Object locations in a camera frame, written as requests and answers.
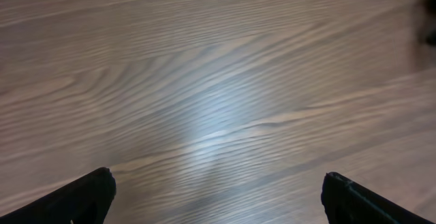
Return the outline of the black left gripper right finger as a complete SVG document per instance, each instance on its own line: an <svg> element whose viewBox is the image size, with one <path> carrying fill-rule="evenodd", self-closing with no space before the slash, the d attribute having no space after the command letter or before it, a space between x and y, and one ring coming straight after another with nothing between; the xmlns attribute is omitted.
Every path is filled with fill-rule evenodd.
<svg viewBox="0 0 436 224"><path fill-rule="evenodd" d="M330 224L433 224L337 172L325 175L321 202Z"/></svg>

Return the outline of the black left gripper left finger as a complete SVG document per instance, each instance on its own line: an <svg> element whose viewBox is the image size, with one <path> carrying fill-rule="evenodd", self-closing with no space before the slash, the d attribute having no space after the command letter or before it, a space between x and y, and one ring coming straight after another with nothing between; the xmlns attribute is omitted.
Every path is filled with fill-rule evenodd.
<svg viewBox="0 0 436 224"><path fill-rule="evenodd" d="M116 195L116 181L106 167L1 217L1 224L103 223Z"/></svg>

